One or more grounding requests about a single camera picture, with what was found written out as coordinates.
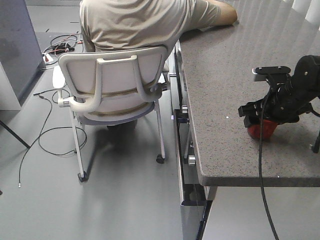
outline desk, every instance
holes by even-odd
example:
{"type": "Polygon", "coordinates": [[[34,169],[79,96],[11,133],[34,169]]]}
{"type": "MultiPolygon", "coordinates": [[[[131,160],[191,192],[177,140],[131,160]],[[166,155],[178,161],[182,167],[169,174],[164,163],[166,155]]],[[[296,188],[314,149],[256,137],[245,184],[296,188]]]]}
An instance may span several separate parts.
{"type": "MultiPolygon", "coordinates": [[[[252,68],[288,66],[320,55],[320,32],[282,0],[234,1],[239,23],[190,31],[180,39],[191,136],[203,186],[258,187],[259,141],[238,108],[263,98],[269,86],[253,82],[252,68]]],[[[312,101],[320,111],[318,99],[312,101]]],[[[263,143],[266,187],[320,187],[320,155],[311,151],[320,118],[303,114],[263,143]]]]}

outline office chair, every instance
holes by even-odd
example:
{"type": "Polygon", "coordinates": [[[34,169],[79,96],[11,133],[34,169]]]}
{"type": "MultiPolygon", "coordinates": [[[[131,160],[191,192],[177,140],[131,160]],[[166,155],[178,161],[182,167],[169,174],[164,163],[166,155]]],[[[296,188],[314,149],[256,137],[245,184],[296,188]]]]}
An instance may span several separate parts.
{"type": "MultiPolygon", "coordinates": [[[[57,89],[59,107],[69,107],[81,182],[88,180],[83,168],[76,121],[85,125],[114,126],[135,121],[156,111],[161,142],[160,164],[165,147],[159,98],[163,86],[158,80],[163,72],[168,50],[153,46],[109,52],[65,53],[53,70],[52,83],[57,89]],[[71,97],[63,98],[65,83],[71,97]]],[[[164,76],[168,85],[168,70],[164,76]]]]}

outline gray floor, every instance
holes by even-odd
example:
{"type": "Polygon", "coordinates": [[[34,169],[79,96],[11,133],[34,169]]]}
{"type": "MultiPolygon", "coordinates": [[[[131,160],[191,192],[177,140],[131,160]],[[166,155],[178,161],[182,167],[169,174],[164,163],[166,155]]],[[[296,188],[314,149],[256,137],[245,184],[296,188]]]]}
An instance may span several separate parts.
{"type": "MultiPolygon", "coordinates": [[[[72,16],[76,7],[29,6],[37,35],[78,31],[72,16]],[[43,17],[49,16],[46,22],[43,17]]],[[[33,93],[52,89],[52,69],[46,70],[33,93]]],[[[53,92],[44,93],[51,99],[53,92]]],[[[80,183],[74,154],[58,157],[35,143],[19,165],[25,147],[0,128],[0,239],[1,240],[181,240],[182,224],[174,148],[171,97],[160,99],[165,164],[160,153],[157,117],[151,112],[138,120],[135,130],[112,132],[86,126],[88,142],[82,149],[89,181],[80,183]]],[[[1,119],[31,144],[39,135],[50,104],[30,96],[19,112],[0,111],[1,119]]],[[[44,130],[70,126],[67,108],[53,105],[44,130]]],[[[71,129],[54,130],[41,144],[55,153],[74,148],[71,129]]]]}

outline chair backrest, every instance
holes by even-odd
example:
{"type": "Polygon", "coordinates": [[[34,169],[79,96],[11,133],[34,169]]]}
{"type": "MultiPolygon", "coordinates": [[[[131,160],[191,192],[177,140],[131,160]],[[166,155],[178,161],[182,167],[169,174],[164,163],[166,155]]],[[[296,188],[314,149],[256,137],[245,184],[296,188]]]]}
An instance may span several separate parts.
{"type": "Polygon", "coordinates": [[[96,83],[101,78],[99,106],[86,115],[104,121],[106,116],[119,116],[143,108],[161,94],[156,90],[168,50],[152,46],[108,52],[66,53],[59,66],[71,94],[78,102],[94,98],[96,83]]]}

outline beige t-shirt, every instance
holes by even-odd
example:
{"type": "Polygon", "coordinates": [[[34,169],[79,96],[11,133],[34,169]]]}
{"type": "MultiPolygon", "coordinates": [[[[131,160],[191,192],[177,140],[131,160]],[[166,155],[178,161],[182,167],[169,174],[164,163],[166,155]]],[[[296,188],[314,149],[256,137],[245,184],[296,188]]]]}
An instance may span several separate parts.
{"type": "Polygon", "coordinates": [[[82,0],[80,23],[87,52],[165,45],[212,26],[220,8],[204,0],[82,0]]]}

